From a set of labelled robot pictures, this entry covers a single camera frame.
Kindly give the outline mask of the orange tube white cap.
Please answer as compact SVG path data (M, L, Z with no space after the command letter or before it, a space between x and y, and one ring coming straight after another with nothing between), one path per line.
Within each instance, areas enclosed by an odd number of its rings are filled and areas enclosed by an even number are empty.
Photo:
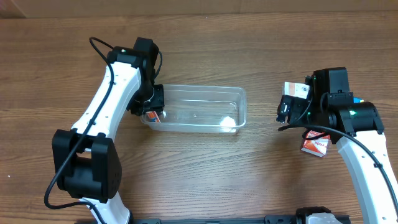
M146 112L146 118L147 118L148 122L152 122L152 123L159 123L160 122L159 115L157 114L156 111L148 111L148 112Z

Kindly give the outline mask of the clear plastic container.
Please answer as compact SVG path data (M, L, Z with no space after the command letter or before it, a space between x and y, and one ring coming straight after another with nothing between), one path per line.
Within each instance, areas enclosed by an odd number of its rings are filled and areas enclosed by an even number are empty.
M166 84L164 100L159 123L141 116L156 131L236 133L246 124L246 92L240 87Z

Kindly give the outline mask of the blue yellow VapoDrops box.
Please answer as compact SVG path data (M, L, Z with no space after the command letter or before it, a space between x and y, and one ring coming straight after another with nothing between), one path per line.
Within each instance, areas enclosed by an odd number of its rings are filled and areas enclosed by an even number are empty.
M354 103L363 103L364 100L362 98L354 98Z

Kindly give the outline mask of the white orange plaster box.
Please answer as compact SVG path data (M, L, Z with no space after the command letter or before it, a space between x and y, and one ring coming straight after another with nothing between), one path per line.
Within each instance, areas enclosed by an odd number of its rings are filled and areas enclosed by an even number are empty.
M303 83L285 82L282 87L282 94L296 98L307 99L310 86Z

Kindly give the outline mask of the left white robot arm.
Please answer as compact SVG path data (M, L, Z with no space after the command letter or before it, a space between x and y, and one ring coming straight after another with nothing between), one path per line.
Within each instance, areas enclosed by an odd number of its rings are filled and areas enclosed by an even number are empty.
M161 59L158 46L113 47L103 59L104 79L82 117L67 130L57 130L52 139L55 175L44 195L49 202L52 188L64 190L76 202L60 209L84 205L97 223L133 223L132 212L119 194L122 167L114 139L126 111L144 116L163 111L164 89L155 84Z

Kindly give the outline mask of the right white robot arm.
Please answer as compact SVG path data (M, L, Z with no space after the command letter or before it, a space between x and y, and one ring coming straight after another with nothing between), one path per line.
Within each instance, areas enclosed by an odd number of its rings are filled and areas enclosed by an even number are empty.
M329 136L351 175L365 223L397 223L397 180L387 154L384 125L370 102L351 93L328 103L312 94L283 94L276 120L281 131L305 128Z

